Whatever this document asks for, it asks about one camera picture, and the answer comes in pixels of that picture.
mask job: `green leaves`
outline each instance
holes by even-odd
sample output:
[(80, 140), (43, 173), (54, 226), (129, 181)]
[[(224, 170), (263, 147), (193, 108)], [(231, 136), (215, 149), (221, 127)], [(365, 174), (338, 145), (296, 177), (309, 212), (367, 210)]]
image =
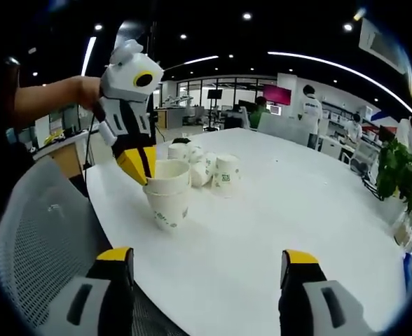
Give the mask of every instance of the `green leaves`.
[(391, 197), (396, 190), (405, 198), (407, 211), (412, 212), (412, 154), (393, 139), (380, 150), (377, 191), (382, 199)]

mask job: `green shirt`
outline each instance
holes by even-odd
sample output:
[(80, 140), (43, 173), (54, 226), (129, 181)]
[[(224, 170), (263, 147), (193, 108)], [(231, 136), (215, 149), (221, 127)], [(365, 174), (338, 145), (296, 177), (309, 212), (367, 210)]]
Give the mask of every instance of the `green shirt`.
[(257, 128), (259, 126), (259, 121), (261, 120), (262, 113), (268, 113), (265, 106), (257, 106), (257, 110), (251, 113), (249, 116), (249, 126), (251, 128)]

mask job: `ceiling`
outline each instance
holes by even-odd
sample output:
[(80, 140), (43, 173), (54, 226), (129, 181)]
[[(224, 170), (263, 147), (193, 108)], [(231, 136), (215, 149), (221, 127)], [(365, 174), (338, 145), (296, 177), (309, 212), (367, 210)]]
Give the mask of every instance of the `ceiling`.
[[(59, 1), (54, 7), (34, 15), (22, 30), (16, 50), (22, 63), (21, 83), (40, 85), (80, 74), (91, 36), (97, 41), (90, 58), (89, 76), (101, 76), (108, 64), (116, 32), (124, 19), (143, 26), (139, 42), (164, 69), (165, 79), (226, 74), (276, 76), (278, 72), (335, 86), (371, 102), (396, 119), (408, 111), (383, 90), (334, 66), (293, 57), (268, 55), (268, 51), (298, 53), (339, 63), (383, 84), (412, 105), (405, 76), (358, 48), (360, 21), (352, 17), (360, 6), (376, 25), (389, 29), (408, 50), (412, 60), (412, 6), (399, 7), (361, 1)], [(243, 13), (251, 20), (243, 20)], [(352, 32), (343, 25), (353, 22)], [(100, 23), (102, 31), (95, 31)], [(27, 51), (36, 48), (29, 55)], [(181, 65), (217, 55), (218, 59)]]

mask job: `round white table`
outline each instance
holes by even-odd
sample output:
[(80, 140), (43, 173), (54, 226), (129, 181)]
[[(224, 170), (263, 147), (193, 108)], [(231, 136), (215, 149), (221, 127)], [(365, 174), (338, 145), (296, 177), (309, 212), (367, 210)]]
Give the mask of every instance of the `round white table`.
[(192, 189), (188, 223), (173, 234), (156, 227), (142, 188), (115, 162), (88, 170), (106, 236), (135, 250), (135, 280), (167, 317), (191, 336), (278, 336), (281, 253), (296, 249), (362, 303), (371, 328), (386, 327), (405, 301), (403, 251), (347, 165), (243, 129), (191, 138), (242, 160), (241, 192)]

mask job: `white shirt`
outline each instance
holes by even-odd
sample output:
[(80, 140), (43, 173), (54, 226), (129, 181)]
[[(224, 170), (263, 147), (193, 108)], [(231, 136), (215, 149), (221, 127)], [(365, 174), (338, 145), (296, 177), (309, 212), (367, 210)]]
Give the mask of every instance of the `white shirt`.
[(362, 138), (362, 126), (359, 123), (350, 120), (346, 123), (345, 130), (352, 142), (357, 143)]
[(303, 99), (303, 117), (301, 123), (309, 133), (318, 134), (318, 120), (323, 118), (323, 108), (315, 95), (309, 94)]
[(396, 139), (407, 147), (409, 153), (412, 154), (412, 126), (410, 119), (401, 119), (397, 127)]

